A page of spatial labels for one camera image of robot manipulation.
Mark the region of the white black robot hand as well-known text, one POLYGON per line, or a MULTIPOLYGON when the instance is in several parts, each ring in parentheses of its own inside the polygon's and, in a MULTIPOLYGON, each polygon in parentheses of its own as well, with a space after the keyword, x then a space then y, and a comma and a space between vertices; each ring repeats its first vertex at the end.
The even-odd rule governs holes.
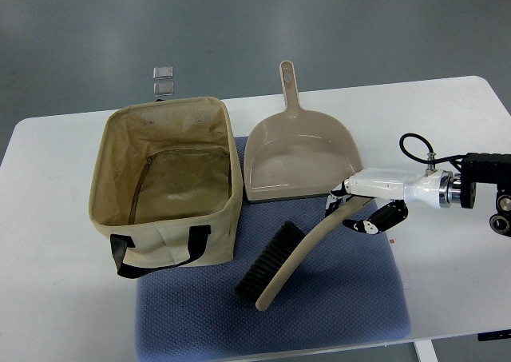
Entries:
POLYGON ((344 226, 358 233, 375 235, 403 222, 408 217, 407 204, 410 202, 422 202, 432 208, 458 204, 461 194, 458 181, 458 176, 445 170, 417 174, 392 169, 364 169, 331 190, 325 215, 331 215, 355 197, 388 200, 387 205, 366 219, 343 221, 344 226))

